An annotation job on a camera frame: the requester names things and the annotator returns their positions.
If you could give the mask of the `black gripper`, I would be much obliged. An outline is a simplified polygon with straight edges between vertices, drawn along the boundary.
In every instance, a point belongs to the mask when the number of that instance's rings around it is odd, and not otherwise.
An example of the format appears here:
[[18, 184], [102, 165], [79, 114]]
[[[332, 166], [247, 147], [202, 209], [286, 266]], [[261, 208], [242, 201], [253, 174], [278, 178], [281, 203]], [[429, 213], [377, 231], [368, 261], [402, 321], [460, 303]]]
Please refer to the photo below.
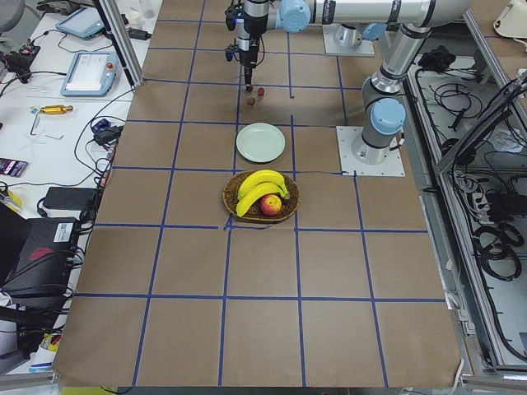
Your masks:
[[252, 69], [258, 65], [260, 40], [268, 28], [270, 1], [231, 1], [241, 4], [241, 13], [236, 21], [236, 42], [225, 48], [227, 62], [237, 58], [244, 67], [245, 87], [253, 86]]

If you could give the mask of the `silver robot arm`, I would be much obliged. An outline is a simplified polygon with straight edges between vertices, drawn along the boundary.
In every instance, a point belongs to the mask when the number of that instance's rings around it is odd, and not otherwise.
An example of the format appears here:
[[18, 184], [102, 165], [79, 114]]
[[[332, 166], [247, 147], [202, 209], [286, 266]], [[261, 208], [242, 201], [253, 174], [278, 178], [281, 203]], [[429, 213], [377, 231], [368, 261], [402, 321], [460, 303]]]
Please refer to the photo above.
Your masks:
[[365, 125], [352, 143], [352, 154], [359, 161], [378, 165], [389, 154], [390, 144], [407, 117], [396, 95], [430, 31], [429, 27], [402, 24], [383, 54], [380, 69], [365, 80], [361, 89]]
[[370, 25], [384, 23], [399, 28], [379, 71], [371, 76], [373, 88], [383, 95], [400, 91], [411, 62], [431, 29], [460, 18], [470, 1], [232, 1], [225, 10], [226, 26], [237, 33], [225, 48], [227, 61], [243, 67], [245, 89], [252, 86], [252, 71], [258, 66], [267, 30], [300, 33], [309, 25]]

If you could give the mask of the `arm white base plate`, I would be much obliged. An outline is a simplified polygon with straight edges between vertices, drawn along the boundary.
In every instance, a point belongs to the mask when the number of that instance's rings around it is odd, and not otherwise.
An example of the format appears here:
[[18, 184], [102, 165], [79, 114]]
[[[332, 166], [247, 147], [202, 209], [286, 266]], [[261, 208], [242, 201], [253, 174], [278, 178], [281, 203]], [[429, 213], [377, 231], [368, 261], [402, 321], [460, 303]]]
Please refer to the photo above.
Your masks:
[[333, 24], [322, 26], [324, 51], [330, 56], [373, 57], [373, 43], [362, 38], [354, 26]]
[[373, 148], [362, 139], [363, 127], [337, 126], [341, 173], [348, 176], [404, 177], [396, 136], [385, 148]]

